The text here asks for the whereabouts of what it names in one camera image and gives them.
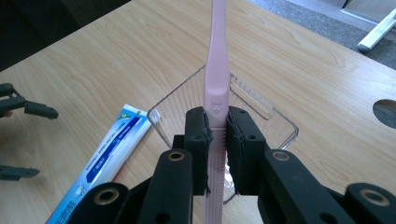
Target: wood grain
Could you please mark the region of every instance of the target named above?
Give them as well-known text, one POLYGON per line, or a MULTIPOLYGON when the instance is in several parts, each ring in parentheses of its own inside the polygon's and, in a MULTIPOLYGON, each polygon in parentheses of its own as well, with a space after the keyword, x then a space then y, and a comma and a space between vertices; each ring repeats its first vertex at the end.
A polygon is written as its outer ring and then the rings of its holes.
MULTIPOLYGON (((248 2, 229 1, 227 13, 231 70, 299 127, 289 150, 339 192, 368 182, 396 194, 396 131, 372 109, 396 99, 396 72, 248 2)), ((209 26, 210 1, 136 0, 2 72, 60 113, 0 119, 0 163, 41 170, 0 182, 2 223, 45 222, 124 104, 149 110, 205 63, 209 26)), ((116 181, 145 180, 165 150, 149 130, 116 181)), ((199 223, 198 198, 194 209, 199 223)), ((259 222, 255 211, 239 197, 224 223, 259 222)))

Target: transparent tray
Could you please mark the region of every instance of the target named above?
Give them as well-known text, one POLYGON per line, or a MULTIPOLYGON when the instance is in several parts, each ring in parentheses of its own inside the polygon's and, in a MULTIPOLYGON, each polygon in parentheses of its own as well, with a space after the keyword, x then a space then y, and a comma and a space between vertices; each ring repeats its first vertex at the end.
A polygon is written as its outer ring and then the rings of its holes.
MULTIPOLYGON (((171 148, 175 134, 184 134, 186 113, 204 104, 203 66, 148 111, 148 119, 171 148)), ((285 149, 298 134, 297 126, 259 94, 231 74, 230 105, 245 109, 256 122, 272 149, 285 149)), ((226 166, 224 199, 233 197, 233 180, 226 166)))

